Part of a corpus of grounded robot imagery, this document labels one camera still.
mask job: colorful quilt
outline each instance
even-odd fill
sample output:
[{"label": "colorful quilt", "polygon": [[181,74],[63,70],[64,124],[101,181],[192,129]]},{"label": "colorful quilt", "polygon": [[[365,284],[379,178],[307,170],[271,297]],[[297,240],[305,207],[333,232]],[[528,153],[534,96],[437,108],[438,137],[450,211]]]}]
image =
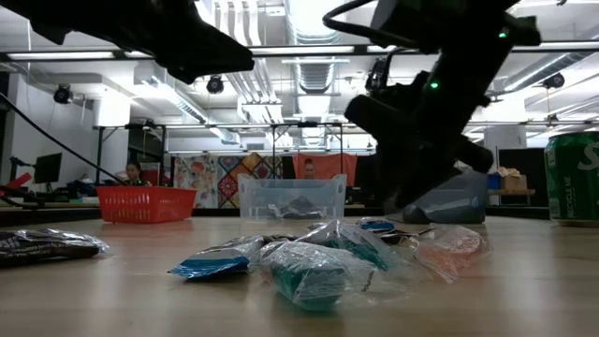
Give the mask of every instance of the colorful quilt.
[{"label": "colorful quilt", "polygon": [[239,208],[237,177],[249,174],[256,179],[281,179],[281,157],[218,156],[204,154],[175,159],[175,187],[197,190],[196,208]]}]

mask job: computer monitor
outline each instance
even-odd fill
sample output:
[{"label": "computer monitor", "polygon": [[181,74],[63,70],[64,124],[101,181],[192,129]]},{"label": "computer monitor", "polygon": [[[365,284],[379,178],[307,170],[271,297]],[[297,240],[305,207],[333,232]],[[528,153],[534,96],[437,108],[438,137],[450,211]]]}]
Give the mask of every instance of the computer monitor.
[{"label": "computer monitor", "polygon": [[35,183],[56,183],[60,180],[60,165],[63,154],[43,155],[37,158],[34,174]]}]

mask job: green soda can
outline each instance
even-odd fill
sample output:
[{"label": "green soda can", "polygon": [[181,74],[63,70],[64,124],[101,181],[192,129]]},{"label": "green soda can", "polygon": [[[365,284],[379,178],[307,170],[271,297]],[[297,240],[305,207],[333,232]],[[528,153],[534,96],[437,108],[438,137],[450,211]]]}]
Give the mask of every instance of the green soda can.
[{"label": "green soda can", "polygon": [[599,132],[551,137],[545,171],[551,220],[599,225]]}]

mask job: cardboard box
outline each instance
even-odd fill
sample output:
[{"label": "cardboard box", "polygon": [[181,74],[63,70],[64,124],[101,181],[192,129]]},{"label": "cardboard box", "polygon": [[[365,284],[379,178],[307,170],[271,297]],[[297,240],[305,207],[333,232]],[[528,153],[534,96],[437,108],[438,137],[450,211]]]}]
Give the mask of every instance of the cardboard box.
[{"label": "cardboard box", "polygon": [[506,176],[502,178],[502,189],[511,191],[522,191],[528,189],[526,184],[526,176],[521,175],[519,177]]}]

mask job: red basket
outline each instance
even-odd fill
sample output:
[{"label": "red basket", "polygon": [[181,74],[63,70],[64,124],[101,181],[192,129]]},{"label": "red basket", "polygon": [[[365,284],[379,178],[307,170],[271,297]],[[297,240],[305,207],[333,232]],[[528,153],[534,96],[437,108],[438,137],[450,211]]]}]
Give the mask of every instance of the red basket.
[{"label": "red basket", "polygon": [[191,216],[195,190],[168,187],[97,187],[102,219],[112,223],[157,224]]}]

